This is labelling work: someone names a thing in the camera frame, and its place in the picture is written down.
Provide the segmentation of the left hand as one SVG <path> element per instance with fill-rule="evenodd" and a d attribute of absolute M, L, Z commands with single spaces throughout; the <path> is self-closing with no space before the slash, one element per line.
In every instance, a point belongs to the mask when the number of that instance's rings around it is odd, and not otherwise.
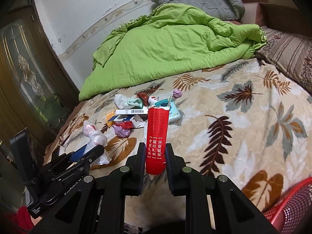
<path fill-rule="evenodd" d="M 3 233 L 29 233 L 42 217 L 33 218 L 26 206 L 18 209 L 17 213 L 4 214 Z"/>

